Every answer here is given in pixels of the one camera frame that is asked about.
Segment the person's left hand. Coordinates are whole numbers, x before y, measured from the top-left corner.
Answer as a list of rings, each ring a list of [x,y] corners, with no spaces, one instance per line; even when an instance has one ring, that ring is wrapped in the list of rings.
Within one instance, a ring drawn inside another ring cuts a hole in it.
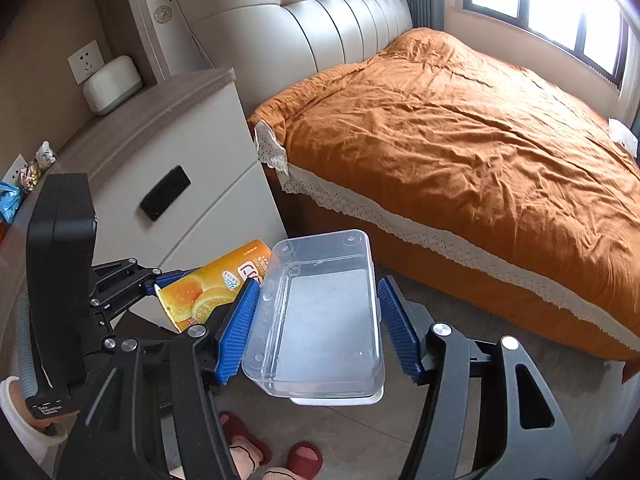
[[[9,376],[1,382],[1,411],[17,439],[39,465],[51,450],[56,450],[67,440],[68,433],[60,425],[32,418],[17,376]]]

